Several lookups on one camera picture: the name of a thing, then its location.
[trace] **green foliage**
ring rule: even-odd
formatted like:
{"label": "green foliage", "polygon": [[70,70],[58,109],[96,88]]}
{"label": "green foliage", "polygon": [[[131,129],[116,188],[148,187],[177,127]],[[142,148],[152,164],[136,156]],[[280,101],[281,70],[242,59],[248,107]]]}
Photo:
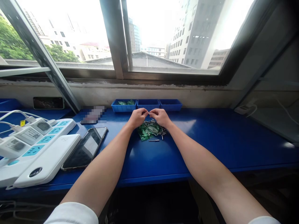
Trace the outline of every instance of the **green foliage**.
{"label": "green foliage", "polygon": [[0,16],[0,56],[4,59],[34,60],[16,30]]}
{"label": "green foliage", "polygon": [[65,53],[60,45],[52,44],[51,47],[46,45],[50,55],[57,62],[79,62],[77,56],[72,51]]}
{"label": "green foliage", "polygon": [[[65,53],[60,45],[46,45],[54,61],[79,62],[72,51]],[[0,16],[0,56],[4,59],[34,60],[33,55],[24,44],[16,30]]]}

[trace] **blue plastic tray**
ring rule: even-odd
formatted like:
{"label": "blue plastic tray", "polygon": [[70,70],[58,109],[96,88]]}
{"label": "blue plastic tray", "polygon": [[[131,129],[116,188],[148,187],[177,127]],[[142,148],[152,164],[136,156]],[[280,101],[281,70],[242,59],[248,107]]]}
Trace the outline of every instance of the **blue plastic tray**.
{"label": "blue plastic tray", "polygon": [[166,111],[180,111],[183,104],[178,99],[159,100],[160,108]]}
{"label": "blue plastic tray", "polygon": [[132,99],[135,101],[135,104],[134,105],[118,105],[118,101],[130,101],[131,99],[116,99],[112,104],[112,109],[113,109],[113,112],[132,112],[133,110],[136,109],[136,106],[137,106],[137,100],[135,99]]}
{"label": "blue plastic tray", "polygon": [[138,100],[137,107],[145,108],[150,112],[152,109],[160,108],[160,102],[156,99],[142,99]]}

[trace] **forearm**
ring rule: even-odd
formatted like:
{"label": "forearm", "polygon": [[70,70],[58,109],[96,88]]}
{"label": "forearm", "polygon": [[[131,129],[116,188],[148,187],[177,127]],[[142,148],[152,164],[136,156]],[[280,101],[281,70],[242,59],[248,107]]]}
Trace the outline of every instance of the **forearm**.
{"label": "forearm", "polygon": [[134,129],[127,124],[90,163],[61,203],[78,202],[100,215],[112,194],[123,167],[126,149]]}
{"label": "forearm", "polygon": [[235,176],[205,147],[188,137],[173,123],[167,129],[191,175],[213,198],[226,223],[249,223],[256,217],[270,216]]}

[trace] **wall outlet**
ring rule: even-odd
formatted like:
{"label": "wall outlet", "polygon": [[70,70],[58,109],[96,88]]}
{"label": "wall outlet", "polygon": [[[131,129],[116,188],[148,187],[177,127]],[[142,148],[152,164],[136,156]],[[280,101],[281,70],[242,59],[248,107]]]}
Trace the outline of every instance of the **wall outlet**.
{"label": "wall outlet", "polygon": [[45,145],[40,146],[33,146],[31,149],[29,149],[23,156],[34,156],[37,154]]}
{"label": "wall outlet", "polygon": [[65,126],[65,125],[67,125],[68,122],[69,121],[61,121],[60,124],[57,125],[57,127],[58,126]]}
{"label": "wall outlet", "polygon": [[48,143],[55,135],[47,135],[43,137],[37,144]]}
{"label": "wall outlet", "polygon": [[49,134],[57,134],[60,132],[63,128],[54,128],[52,131],[49,132]]}

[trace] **black smartphone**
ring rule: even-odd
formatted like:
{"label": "black smartphone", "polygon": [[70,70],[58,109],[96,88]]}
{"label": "black smartphone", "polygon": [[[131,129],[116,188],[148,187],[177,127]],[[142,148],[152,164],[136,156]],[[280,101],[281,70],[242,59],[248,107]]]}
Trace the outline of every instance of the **black smartphone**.
{"label": "black smartphone", "polygon": [[34,97],[33,108],[36,110],[62,110],[64,99],[62,97]]}
{"label": "black smartphone", "polygon": [[87,167],[97,156],[108,128],[91,128],[61,166],[63,171]]}

